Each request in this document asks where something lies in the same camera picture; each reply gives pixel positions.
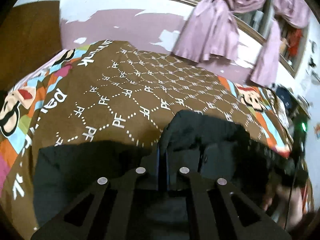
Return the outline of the person's right hand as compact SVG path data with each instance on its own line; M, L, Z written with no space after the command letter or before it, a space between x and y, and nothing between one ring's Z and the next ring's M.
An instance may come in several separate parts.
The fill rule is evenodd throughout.
M266 193L263 196L261 208L266 212L272 205L274 198L279 199L277 209L280 210L278 225L286 230L290 230L298 225L303 218L303 200L299 187L292 190L289 187L283 187L268 184Z

